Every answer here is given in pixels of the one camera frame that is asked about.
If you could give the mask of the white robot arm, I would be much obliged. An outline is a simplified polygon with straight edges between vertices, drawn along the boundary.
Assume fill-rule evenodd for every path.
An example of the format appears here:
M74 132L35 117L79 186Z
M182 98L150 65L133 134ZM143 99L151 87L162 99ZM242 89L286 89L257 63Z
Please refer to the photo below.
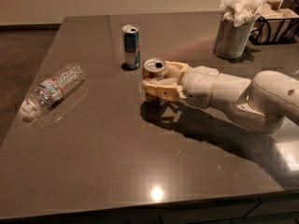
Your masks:
M145 93L164 101L215 108L233 123L258 133L274 133L289 119L299 124L299 80L277 71L248 79L215 68L151 58L143 64Z

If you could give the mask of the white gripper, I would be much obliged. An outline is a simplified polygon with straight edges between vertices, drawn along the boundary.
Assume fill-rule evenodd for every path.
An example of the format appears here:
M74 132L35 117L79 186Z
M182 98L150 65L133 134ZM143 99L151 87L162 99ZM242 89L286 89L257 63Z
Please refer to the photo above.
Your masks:
M187 63L181 62L165 63L166 78L144 79L142 81L144 91L167 101L186 99L188 105L208 108L220 72L205 66L191 68Z

